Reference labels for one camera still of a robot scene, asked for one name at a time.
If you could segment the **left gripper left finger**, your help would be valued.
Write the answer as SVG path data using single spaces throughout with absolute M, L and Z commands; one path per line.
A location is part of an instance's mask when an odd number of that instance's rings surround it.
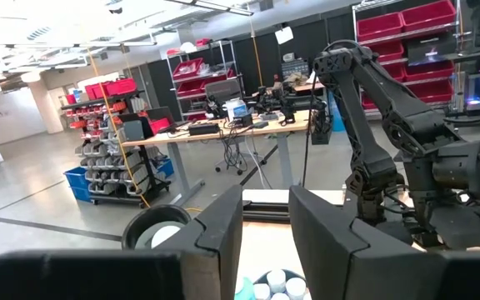
M 170 238 L 156 246 L 158 300 L 233 300 L 243 235 L 243 188 L 231 186 Z

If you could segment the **grey office chair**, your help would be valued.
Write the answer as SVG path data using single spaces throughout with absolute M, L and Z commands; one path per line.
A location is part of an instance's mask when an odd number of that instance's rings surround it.
M 208 82 L 205 85 L 206 117 L 209 120 L 218 120 L 218 134 L 224 146 L 224 158 L 215 165 L 217 173 L 221 172 L 221 166 L 227 170 L 235 168 L 237 175 L 244 173 L 243 167 L 247 166 L 243 153 L 240 151 L 239 142 L 236 138 L 227 138 L 227 135 L 234 128 L 239 128 L 243 117 L 235 117 L 232 121 L 228 119 L 228 113 L 223 104 L 234 98 L 243 100 L 243 92 L 236 79 Z

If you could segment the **black equipment on workbench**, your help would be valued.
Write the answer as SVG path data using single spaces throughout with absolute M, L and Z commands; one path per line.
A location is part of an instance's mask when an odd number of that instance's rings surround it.
M 261 86 L 257 95 L 245 97 L 243 101 L 248 109 L 252 108 L 260 117 L 278 110 L 283 115 L 281 126 L 295 123 L 297 110 L 320 111 L 327 108 L 327 104 L 315 94 L 297 95 L 290 82 L 277 82 L 277 86 L 270 90 Z

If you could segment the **blue cylindrical container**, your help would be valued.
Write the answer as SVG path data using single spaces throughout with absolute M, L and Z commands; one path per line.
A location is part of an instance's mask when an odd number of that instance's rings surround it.
M 330 92 L 328 96 L 329 107 L 332 114 L 332 130 L 334 132 L 344 132 L 345 126 L 343 124 L 342 116 L 339 112 L 334 95 Z

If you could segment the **rack with red bins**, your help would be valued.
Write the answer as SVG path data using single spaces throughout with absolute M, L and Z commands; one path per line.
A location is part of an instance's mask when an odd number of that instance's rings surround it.
M 85 87 L 85 93 L 68 95 L 62 107 L 68 126 L 82 139 L 74 154 L 94 205 L 99 203 L 149 206 L 171 182 L 157 175 L 160 152 L 153 147 L 123 147 L 132 136 L 142 139 L 141 126 L 148 125 L 147 103 L 131 78 L 100 82 Z

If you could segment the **small green paint bottle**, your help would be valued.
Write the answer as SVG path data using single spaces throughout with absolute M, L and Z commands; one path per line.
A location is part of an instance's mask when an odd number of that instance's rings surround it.
M 266 275 L 271 294 L 285 293 L 287 277 L 282 269 L 274 269 Z

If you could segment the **large teal paint bottle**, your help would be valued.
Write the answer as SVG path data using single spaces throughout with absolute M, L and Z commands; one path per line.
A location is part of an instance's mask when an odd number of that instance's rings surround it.
M 256 300 L 253 283 L 247 277 L 238 277 L 233 300 Z

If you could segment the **teal plastic storage bin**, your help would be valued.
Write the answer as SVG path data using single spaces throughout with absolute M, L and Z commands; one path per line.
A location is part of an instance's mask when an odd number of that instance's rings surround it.
M 286 277 L 287 277 L 287 280 L 290 279 L 290 278 L 302 278 L 305 282 L 306 282 L 306 279 L 302 276 L 300 276 L 299 274 L 295 273 L 295 272 L 292 272 L 290 270 L 287 270 L 287 269 L 283 269 L 283 271 L 286 273 Z M 270 271 L 264 273 L 259 279 L 257 279 L 254 284 L 257 284 L 257 283 L 266 283 L 268 284 L 267 282 L 267 279 L 266 279 L 266 275 L 269 273 Z M 307 286 L 307 293 L 306 295 L 304 296 L 303 300 L 310 300 L 310 292 L 309 292 L 309 289 L 308 289 L 308 286 Z

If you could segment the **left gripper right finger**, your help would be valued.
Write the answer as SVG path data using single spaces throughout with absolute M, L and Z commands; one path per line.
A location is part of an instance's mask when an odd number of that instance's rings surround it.
M 289 189 L 292 235 L 312 300 L 436 300 L 435 257 L 300 186 Z

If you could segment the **small teal-green paint bottle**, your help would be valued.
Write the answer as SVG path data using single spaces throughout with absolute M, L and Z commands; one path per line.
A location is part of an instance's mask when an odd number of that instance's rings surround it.
M 253 295 L 256 300 L 270 300 L 271 289 L 266 283 L 257 283 L 253 285 Z

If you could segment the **wooden workbench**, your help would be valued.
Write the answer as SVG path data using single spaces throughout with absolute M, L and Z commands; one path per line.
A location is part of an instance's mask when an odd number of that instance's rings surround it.
M 208 125 L 212 123 L 218 126 L 218 131 L 216 133 L 190 135 L 188 131 L 189 124 L 187 123 L 179 127 L 174 134 L 163 132 L 153 137 L 141 140 L 129 141 L 127 139 L 122 143 L 122 146 L 146 147 L 147 145 L 158 146 L 161 144 L 165 144 L 167 146 L 167 155 L 170 157 L 174 169 L 175 183 L 180 189 L 180 193 L 170 203 L 181 206 L 190 198 L 193 198 L 206 182 L 204 179 L 198 179 L 193 182 L 188 180 L 186 169 L 183 165 L 183 158 L 178 147 L 179 143 L 218 140 L 219 138 L 229 137 L 242 138 L 275 134 L 277 137 L 277 150 L 282 173 L 282 184 L 285 188 L 289 188 L 293 184 L 300 183 L 302 179 L 293 175 L 287 135 L 289 133 L 306 132 L 308 130 L 309 118 L 310 115 L 307 110 L 298 111 L 295 113 L 295 123 L 282 126 L 279 123 L 280 120 L 273 120 L 270 121 L 265 127 L 255 127 L 252 125 L 251 127 L 240 128 L 233 134 L 230 134 L 232 129 L 228 127 L 228 122 L 224 119 L 207 121 L 201 120 L 195 122 L 195 125 Z

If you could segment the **white and blue box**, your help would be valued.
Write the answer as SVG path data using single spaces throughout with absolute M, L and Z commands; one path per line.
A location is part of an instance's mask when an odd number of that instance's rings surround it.
M 227 117 L 230 121 L 248 114 L 248 107 L 240 97 L 226 101 L 223 106 L 227 110 Z

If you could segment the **small blue paint bottle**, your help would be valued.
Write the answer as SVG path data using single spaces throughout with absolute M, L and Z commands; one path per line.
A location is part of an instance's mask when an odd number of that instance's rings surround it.
M 307 293 L 306 282 L 300 277 L 292 277 L 286 281 L 286 294 L 290 300 L 303 300 Z

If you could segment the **large shelf with red bins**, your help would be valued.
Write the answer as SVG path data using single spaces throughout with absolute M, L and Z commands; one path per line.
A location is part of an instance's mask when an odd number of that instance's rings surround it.
M 462 87 L 459 0 L 362 0 L 352 6 L 354 38 L 388 73 L 438 111 Z

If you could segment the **white paper sign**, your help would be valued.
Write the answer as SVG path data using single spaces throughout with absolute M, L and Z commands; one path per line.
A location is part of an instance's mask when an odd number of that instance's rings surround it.
M 277 30 L 274 34 L 279 45 L 282 45 L 294 39 L 293 30 L 290 27 L 283 27 Z

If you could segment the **white cylinder with black rim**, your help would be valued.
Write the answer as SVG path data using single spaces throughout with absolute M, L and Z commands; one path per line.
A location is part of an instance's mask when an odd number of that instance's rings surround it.
M 176 205 L 157 205 L 134 217 L 122 234 L 122 249 L 152 249 L 179 232 L 192 220 L 183 208 Z

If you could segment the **blue floor crate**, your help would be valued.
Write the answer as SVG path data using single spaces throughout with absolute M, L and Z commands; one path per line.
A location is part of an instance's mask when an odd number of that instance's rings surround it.
M 67 183 L 72 190 L 72 194 L 77 201 L 93 203 L 90 192 L 88 190 L 89 181 L 85 178 L 86 169 L 82 167 L 75 167 L 67 170 L 64 176 Z
M 157 162 L 157 176 L 162 180 L 170 178 L 174 174 L 173 164 L 170 158 L 164 158 Z

